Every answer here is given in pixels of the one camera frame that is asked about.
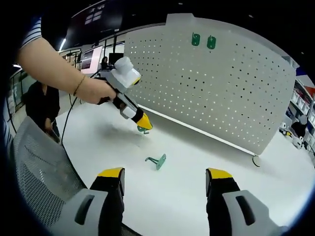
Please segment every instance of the black ceiling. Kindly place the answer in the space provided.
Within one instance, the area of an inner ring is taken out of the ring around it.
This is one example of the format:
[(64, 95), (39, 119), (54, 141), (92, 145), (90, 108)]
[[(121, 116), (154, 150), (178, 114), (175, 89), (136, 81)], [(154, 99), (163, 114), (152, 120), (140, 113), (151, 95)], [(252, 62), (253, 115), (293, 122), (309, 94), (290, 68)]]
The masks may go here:
[[(96, 0), (66, 1), (54, 6), (43, 16), (42, 31), (55, 49), (66, 36), (68, 26), (71, 26), (71, 16), (80, 10), (94, 4)], [(253, 3), (217, 3), (204, 0), (107, 0), (107, 6), (119, 9), (122, 14), (122, 25), (120, 30), (126, 30), (137, 26), (166, 21), (169, 13), (193, 13), (195, 17), (209, 18), (223, 22), (232, 23), (272, 41), (302, 67), (315, 83), (315, 70), (313, 70), (315, 15), (311, 5), (302, 5), (297, 1), (254, 1)], [(95, 34), (80, 37), (80, 30), (72, 31), (74, 37), (77, 35), (76, 43), (81, 45), (95, 42)], [(66, 47), (73, 46), (71, 40)]]

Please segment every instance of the pegboard foot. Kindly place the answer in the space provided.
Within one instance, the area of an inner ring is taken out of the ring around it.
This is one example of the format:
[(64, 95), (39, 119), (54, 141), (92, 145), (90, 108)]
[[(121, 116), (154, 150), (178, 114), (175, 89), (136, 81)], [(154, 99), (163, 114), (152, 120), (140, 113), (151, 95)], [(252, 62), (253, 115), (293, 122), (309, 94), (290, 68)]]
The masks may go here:
[(260, 167), (260, 157), (255, 155), (252, 157), (252, 162), (254, 163), (255, 166)]

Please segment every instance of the green peg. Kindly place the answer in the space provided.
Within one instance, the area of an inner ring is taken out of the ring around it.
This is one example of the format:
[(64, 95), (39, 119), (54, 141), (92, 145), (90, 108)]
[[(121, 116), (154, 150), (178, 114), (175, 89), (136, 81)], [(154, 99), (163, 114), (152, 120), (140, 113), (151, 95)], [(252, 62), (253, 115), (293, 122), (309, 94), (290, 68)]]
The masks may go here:
[(207, 48), (214, 49), (216, 47), (216, 41), (217, 39), (210, 35), (207, 42)]
[(146, 128), (143, 128), (143, 127), (140, 127), (139, 125), (138, 125), (138, 130), (140, 131), (140, 132), (143, 132), (143, 134), (148, 134), (149, 133), (149, 131), (146, 129)]
[(145, 161), (147, 161), (147, 160), (150, 160), (150, 161), (152, 161), (153, 163), (155, 163), (156, 166), (157, 166), (157, 170), (159, 170), (159, 169), (162, 167), (162, 165), (163, 165), (163, 163), (165, 162), (165, 160), (166, 160), (166, 155), (163, 154), (163, 156), (162, 156), (159, 160), (156, 160), (156, 159), (154, 159), (154, 158), (152, 158), (152, 157), (147, 157), (147, 158), (145, 159)]
[(197, 33), (192, 33), (191, 44), (192, 46), (198, 46), (200, 43), (200, 35)]

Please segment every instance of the screen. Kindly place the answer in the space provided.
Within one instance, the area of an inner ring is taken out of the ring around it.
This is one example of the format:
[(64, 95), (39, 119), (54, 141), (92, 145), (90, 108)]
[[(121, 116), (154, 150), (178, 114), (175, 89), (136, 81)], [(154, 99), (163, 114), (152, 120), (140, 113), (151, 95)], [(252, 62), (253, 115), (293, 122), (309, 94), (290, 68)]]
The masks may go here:
[(124, 54), (123, 53), (110, 53), (108, 57), (109, 57), (108, 62), (114, 65), (118, 59), (124, 57)]
[(83, 74), (94, 74), (98, 70), (98, 64), (103, 46), (90, 49), (83, 54), (81, 72)]

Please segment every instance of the table surface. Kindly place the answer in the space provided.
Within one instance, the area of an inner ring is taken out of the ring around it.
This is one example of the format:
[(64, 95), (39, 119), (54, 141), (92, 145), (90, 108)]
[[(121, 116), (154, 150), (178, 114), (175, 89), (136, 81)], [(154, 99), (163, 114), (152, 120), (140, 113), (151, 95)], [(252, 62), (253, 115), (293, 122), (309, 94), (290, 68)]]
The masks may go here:
[[(166, 118), (147, 112), (153, 130), (144, 135), (112, 104), (83, 104), (71, 111), (64, 146), (78, 175), (90, 187), (98, 173), (124, 167), (123, 222), (144, 236), (206, 236), (205, 170), (230, 172), (269, 208), (278, 225), (289, 225), (309, 197), (315, 172), (307, 152), (279, 132), (252, 156)], [(62, 131), (66, 113), (57, 117)], [(147, 157), (166, 161), (159, 171)]]

